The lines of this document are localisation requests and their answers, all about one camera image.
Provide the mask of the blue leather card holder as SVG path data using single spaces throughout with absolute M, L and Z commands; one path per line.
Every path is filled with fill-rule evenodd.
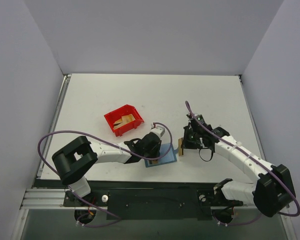
M 160 151 L 159 151 L 160 157 L 167 152 L 169 147 L 170 147 L 169 143 L 161 145 Z M 145 160 L 144 161 L 145 167 L 150 168 L 150 167 L 157 167 L 157 166 L 160 166 L 160 165 L 175 163 L 175 162 L 177 162 L 177 152 L 178 152 L 177 150 L 174 150 L 174 148 L 171 147 L 169 152 L 167 153 L 167 155 L 165 155 L 164 157 L 157 160 L 158 164 L 149 166 L 148 165 L 148 160 Z

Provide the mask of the red plastic bin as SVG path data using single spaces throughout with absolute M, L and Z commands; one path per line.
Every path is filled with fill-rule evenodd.
M 105 114 L 104 118 L 116 137 L 121 137 L 124 133 L 144 123 L 137 109 L 129 104 Z

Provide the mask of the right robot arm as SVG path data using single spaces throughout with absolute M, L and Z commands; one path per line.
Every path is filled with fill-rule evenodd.
M 212 128 L 202 115 L 187 115 L 181 147 L 187 150 L 209 149 L 241 170 L 249 183 L 226 178 L 213 188 L 214 201 L 224 205 L 230 201 L 255 205 L 265 216 L 273 217 L 293 202 L 296 193 L 289 169 L 273 165 L 253 154 L 222 127 Z

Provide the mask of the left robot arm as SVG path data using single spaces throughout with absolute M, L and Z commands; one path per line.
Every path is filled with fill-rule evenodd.
M 89 205 L 93 193 L 85 174 L 94 164 L 132 164 L 142 158 L 160 156 L 161 133 L 151 131 L 142 139 L 124 141 L 113 147 L 98 142 L 90 142 L 79 136 L 52 155 L 52 161 L 63 185 L 75 192 L 75 200 L 82 206 Z

